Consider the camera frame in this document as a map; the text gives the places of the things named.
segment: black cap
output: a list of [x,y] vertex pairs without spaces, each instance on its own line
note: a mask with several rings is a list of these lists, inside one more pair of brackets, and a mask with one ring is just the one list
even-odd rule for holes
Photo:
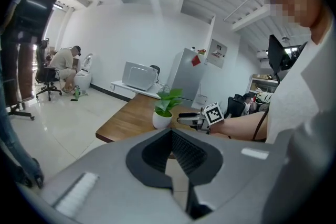
[[78,56],[81,56],[80,47],[79,46],[74,46],[74,48],[76,48],[78,50]]

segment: desk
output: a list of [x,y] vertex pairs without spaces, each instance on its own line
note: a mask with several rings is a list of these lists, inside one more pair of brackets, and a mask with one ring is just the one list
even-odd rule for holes
[[140,90],[140,89],[136,89],[136,88],[127,86],[126,84],[122,83],[121,80],[111,82],[111,88],[113,90],[114,90],[115,86],[121,87],[121,88],[126,89],[126,90],[130,90],[130,91],[135,92],[135,93],[140,93],[140,94],[147,95],[147,96],[150,96],[150,97],[153,97],[153,98],[156,98],[156,99],[160,99],[160,97],[156,93],[159,91],[159,89],[161,87],[159,85],[157,85],[156,83],[154,85],[152,85],[147,91],[143,91],[143,90]]
[[[113,142],[155,130],[152,124],[155,98],[137,94],[121,110],[96,131],[96,137],[104,142]],[[199,112],[197,109],[175,106],[173,121],[169,127],[194,130],[188,125],[177,123],[179,113]]]

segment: shorts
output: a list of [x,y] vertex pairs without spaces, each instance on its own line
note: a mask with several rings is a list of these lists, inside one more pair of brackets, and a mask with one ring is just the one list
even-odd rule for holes
[[76,74],[75,69],[60,69],[56,72],[56,77],[58,77],[59,79],[67,79],[71,74]]

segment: fluorescent light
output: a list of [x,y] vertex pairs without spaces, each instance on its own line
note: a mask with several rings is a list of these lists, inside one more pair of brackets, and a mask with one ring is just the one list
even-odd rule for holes
[[28,3],[31,3],[31,4],[33,4],[33,5],[35,5],[35,6],[38,6],[38,7],[40,7],[40,8],[47,9],[46,6],[41,5],[41,4],[39,4],[39,3],[35,2],[35,1],[27,0],[27,2],[28,2]]
[[63,9],[63,7],[62,7],[62,6],[60,6],[60,5],[57,5],[57,4],[54,4],[54,8]]

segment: wooden desk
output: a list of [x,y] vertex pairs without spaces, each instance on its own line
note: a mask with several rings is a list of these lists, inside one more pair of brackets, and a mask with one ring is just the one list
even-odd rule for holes
[[[152,117],[156,101],[157,99],[149,96],[136,95],[96,131],[96,137],[109,143],[155,130]],[[169,127],[194,130],[187,125],[177,123],[176,119],[179,113],[198,111],[179,105],[175,106],[172,109],[173,121]]]

